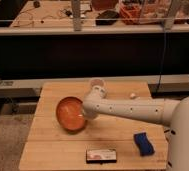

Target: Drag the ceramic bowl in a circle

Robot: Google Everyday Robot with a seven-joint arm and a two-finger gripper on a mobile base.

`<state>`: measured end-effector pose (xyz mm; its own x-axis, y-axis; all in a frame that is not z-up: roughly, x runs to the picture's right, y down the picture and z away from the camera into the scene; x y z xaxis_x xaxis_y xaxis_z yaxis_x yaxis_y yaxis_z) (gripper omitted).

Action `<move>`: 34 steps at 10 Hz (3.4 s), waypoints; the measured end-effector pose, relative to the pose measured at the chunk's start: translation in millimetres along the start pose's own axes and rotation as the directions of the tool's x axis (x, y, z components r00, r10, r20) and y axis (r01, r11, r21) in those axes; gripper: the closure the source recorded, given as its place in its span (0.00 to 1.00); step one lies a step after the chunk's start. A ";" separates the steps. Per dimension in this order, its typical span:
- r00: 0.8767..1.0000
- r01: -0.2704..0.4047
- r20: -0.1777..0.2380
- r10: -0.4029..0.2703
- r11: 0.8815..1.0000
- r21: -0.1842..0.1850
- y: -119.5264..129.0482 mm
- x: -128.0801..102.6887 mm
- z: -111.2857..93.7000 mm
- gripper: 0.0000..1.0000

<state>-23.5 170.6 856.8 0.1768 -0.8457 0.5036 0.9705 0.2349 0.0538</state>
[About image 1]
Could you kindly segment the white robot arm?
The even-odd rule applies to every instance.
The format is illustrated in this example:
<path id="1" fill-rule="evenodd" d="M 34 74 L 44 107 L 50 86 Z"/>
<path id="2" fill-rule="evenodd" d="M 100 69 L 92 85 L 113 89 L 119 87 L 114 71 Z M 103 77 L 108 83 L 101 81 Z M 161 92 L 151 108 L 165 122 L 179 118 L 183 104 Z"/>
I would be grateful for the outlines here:
<path id="1" fill-rule="evenodd" d="M 166 171 L 189 171 L 189 97 L 183 100 L 106 98 L 106 90 L 94 86 L 83 100 L 88 119 L 98 114 L 129 118 L 170 128 Z"/>

